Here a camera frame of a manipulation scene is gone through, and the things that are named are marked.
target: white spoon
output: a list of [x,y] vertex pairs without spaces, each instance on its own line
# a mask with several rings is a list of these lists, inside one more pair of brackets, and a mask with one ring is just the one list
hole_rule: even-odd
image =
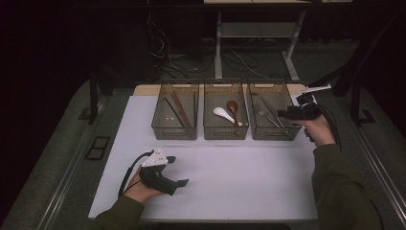
[[229,120],[230,122],[234,123],[234,119],[232,117],[230,117],[230,115],[228,115],[227,111],[222,107],[216,107],[215,109],[213,109],[213,113],[217,116],[223,117],[223,118]]

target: green sleeve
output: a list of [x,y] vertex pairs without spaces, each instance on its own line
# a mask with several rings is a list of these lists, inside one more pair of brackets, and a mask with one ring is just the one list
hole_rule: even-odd
[[362,185],[359,171],[337,145],[314,150],[313,192],[319,228],[379,230],[378,216]]
[[138,229],[144,208],[144,204],[122,195],[109,210],[100,213],[95,218],[90,229]]

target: utensil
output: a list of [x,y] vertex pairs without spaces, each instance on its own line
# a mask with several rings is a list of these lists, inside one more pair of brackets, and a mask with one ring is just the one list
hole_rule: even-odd
[[270,104],[268,104],[265,99],[263,97],[260,97],[260,99],[262,100],[262,102],[265,104],[265,106],[269,109],[269,111],[271,112],[271,114],[278,120],[279,124],[281,125],[281,127],[284,127],[283,123],[281,122],[281,119],[279,119],[278,117],[278,112],[277,110]]
[[164,98],[165,101],[167,102],[167,104],[169,105],[170,109],[173,111],[173,113],[175,114],[176,118],[178,119],[178,121],[180,122],[180,124],[182,125],[182,127],[185,127],[185,124],[183,124],[182,119],[180,119],[179,115],[177,114],[176,110],[173,108],[172,104],[170,104],[169,100],[165,97]]
[[183,109],[183,106],[182,106],[182,104],[180,103],[180,100],[179,100],[179,98],[178,98],[176,92],[173,91],[173,92],[170,93],[170,95],[172,96],[173,101],[175,102],[176,107],[177,107],[178,110],[179,110],[180,116],[182,117],[183,121],[184,121],[185,124],[186,124],[186,127],[192,127],[192,124],[191,124],[191,122],[189,121],[189,118],[188,118],[188,116],[186,115],[186,112],[185,112],[185,110]]
[[213,113],[215,115],[223,117],[223,118],[229,120],[230,122],[232,122],[233,124],[235,124],[235,120],[227,113],[227,111],[224,108],[216,107],[215,109],[213,109]]
[[[256,112],[258,113],[258,115],[260,115],[261,117],[264,117],[264,118],[268,119],[272,124],[275,125],[275,127],[281,127],[281,126],[278,125],[274,120],[272,120],[272,119],[270,118],[270,116],[269,116],[269,115],[271,114],[270,111],[259,110],[259,107],[258,107],[258,106],[256,106],[256,108],[257,108]],[[285,134],[285,135],[289,135],[289,133],[288,133],[286,130],[283,130],[282,132],[283,132],[283,134]]]
[[272,120],[270,118],[270,112],[269,111],[263,111],[263,110],[256,110],[256,112],[258,113],[258,115],[260,115],[261,117],[264,117],[266,119],[268,119],[272,124],[275,125],[275,127],[280,127],[280,125],[278,125],[274,120]]
[[238,127],[238,122],[237,122],[237,108],[238,108],[238,105],[237,105],[236,101],[228,101],[227,102],[227,107],[233,113],[234,124],[236,125],[236,127]]

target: transparent container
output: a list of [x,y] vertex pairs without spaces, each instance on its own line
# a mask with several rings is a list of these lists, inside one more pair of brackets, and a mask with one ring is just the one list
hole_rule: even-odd
[[[214,114],[214,109],[221,107],[232,118],[233,112],[227,102],[237,103],[236,116],[241,126]],[[244,92],[240,79],[212,79],[204,84],[203,127],[206,140],[244,140],[248,131],[248,115]]]
[[249,80],[247,103],[254,140],[293,141],[301,126],[278,117],[277,110],[293,105],[283,80]]
[[199,80],[163,80],[152,129],[157,140],[196,140]]

